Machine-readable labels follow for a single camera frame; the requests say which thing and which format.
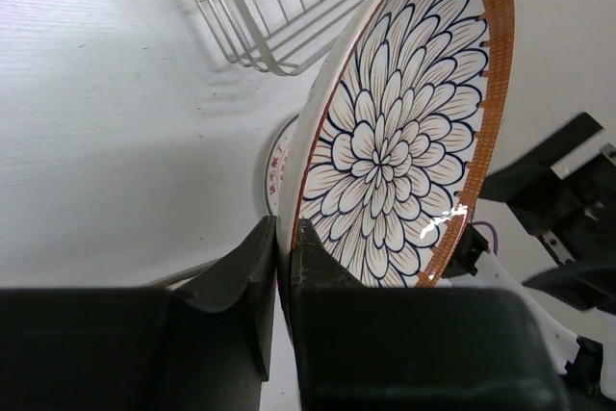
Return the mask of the orange floral rim plate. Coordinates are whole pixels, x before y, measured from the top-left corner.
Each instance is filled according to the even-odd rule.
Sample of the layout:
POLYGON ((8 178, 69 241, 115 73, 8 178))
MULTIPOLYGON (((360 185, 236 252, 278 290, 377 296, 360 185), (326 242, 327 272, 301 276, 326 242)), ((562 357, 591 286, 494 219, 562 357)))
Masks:
POLYGON ((507 97, 514 0, 364 0, 299 114, 278 204, 369 287, 432 286, 474 212, 507 97))

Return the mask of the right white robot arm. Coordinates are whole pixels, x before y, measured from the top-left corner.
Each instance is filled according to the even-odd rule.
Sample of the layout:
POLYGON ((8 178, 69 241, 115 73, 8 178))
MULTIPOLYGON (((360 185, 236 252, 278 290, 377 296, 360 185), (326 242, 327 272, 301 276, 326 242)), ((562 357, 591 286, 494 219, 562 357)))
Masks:
POLYGON ((443 275, 445 286, 502 288, 534 314, 556 371, 576 410, 615 407, 615 146, 603 127, 580 113, 507 167, 489 174, 480 198, 505 204, 554 260, 516 281, 470 223, 443 275), (603 316, 604 343, 556 321, 529 294, 540 291, 603 316))

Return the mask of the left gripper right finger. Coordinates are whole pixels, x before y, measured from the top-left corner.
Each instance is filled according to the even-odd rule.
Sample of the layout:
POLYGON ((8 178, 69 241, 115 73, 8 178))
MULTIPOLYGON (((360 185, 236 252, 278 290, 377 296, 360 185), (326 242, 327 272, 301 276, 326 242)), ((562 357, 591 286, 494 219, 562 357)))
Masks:
POLYGON ((539 326, 501 289, 368 288, 298 224, 290 326, 305 410, 566 410, 539 326))

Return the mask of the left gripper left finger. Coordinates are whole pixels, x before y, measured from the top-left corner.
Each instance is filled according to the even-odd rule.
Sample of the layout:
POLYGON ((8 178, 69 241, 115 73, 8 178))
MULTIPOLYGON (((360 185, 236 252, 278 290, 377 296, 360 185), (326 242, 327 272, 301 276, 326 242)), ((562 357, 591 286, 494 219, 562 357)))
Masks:
POLYGON ((5 289, 5 410, 256 410, 270 376, 273 217, 176 289, 5 289))

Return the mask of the red sunburst printed plate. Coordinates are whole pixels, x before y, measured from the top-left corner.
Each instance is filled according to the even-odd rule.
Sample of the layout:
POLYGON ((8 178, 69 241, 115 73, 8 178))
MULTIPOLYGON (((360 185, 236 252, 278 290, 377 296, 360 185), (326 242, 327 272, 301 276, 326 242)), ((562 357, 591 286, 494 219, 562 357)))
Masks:
POLYGON ((266 132, 260 144, 251 181, 258 216, 276 215, 285 163, 299 113, 285 115, 266 132))

